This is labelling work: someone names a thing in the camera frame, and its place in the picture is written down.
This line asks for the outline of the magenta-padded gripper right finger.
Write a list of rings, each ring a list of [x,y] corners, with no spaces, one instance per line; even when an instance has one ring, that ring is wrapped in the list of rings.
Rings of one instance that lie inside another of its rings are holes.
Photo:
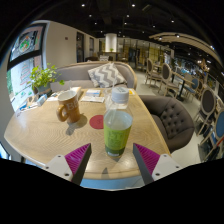
[[[133,154],[145,185],[182,169],[168,154],[159,155],[137,143],[133,144]]]

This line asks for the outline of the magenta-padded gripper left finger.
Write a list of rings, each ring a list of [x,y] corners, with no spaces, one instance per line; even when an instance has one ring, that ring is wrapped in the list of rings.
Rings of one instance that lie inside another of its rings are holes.
[[[43,169],[76,185],[80,185],[91,153],[91,144],[88,143],[67,155],[56,155]]]

